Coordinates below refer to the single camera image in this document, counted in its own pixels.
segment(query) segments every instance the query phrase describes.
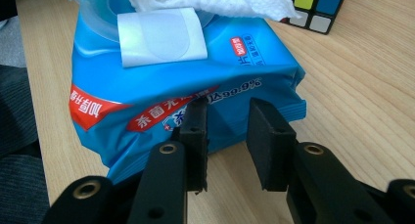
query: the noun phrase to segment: blue plastic package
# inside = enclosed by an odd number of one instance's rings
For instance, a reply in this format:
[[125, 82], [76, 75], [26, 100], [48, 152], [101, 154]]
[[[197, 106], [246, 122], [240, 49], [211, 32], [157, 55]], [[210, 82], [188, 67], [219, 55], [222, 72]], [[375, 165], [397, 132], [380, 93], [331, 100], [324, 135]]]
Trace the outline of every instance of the blue plastic package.
[[210, 152], [245, 140], [251, 97], [289, 121], [305, 117], [296, 93], [305, 73], [265, 20], [215, 17], [204, 28], [206, 60], [124, 68], [116, 35], [86, 18], [95, 13], [116, 30], [115, 15], [133, 11], [128, 1], [93, 5], [90, 14], [82, 8], [91, 0], [79, 1], [70, 114], [81, 144], [101, 156], [115, 183], [145, 167], [150, 148], [170, 137], [200, 97], [208, 99]]

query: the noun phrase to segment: rubik's cube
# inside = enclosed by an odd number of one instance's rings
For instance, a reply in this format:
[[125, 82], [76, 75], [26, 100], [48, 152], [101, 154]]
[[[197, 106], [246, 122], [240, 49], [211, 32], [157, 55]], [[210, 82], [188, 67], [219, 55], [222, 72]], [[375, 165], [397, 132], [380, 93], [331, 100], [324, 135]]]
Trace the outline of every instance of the rubik's cube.
[[293, 0], [300, 19], [283, 19], [282, 22], [308, 30], [328, 34], [344, 0]]

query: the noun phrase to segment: wooden table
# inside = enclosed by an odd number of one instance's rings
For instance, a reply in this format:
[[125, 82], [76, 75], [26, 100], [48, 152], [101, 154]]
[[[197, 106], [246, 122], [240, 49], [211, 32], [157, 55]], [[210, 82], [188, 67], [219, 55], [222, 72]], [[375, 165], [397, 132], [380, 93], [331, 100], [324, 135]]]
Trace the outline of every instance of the wooden table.
[[[50, 202], [108, 169], [83, 148], [69, 116], [78, 5], [17, 0]], [[415, 0], [346, 0], [330, 35], [272, 27], [305, 68], [298, 139], [331, 149], [356, 179], [385, 190], [415, 179]], [[208, 192], [189, 195], [189, 223], [291, 223], [285, 194], [260, 190], [241, 143], [211, 155]]]

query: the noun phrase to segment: dark fabric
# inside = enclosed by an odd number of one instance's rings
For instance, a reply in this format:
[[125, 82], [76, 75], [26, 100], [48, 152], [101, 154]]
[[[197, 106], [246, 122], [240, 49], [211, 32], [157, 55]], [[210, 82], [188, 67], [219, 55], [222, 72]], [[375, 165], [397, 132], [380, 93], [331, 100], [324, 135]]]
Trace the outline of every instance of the dark fabric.
[[17, 14], [15, 0], [0, 0], [0, 21], [14, 17]]
[[26, 68], [0, 66], [0, 157], [37, 140]]
[[0, 159], [0, 223], [39, 224], [49, 208], [42, 160], [27, 155]]
[[40, 224], [48, 207], [27, 70], [0, 66], [0, 224]]

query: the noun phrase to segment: red banner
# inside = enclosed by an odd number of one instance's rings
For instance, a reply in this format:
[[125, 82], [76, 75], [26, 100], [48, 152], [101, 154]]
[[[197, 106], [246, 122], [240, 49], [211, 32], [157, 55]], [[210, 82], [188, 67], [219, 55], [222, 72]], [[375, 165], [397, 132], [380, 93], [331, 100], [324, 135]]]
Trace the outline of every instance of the red banner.
[[85, 131], [101, 121], [107, 114], [130, 107], [98, 99], [72, 84], [70, 88], [69, 110], [73, 121]]
[[188, 97], [171, 99], [153, 105], [130, 120], [127, 125], [127, 130], [144, 132], [154, 125], [160, 123], [162, 120], [166, 119], [192, 100], [206, 96], [207, 94], [213, 92], [216, 88], [217, 87], [213, 87]]

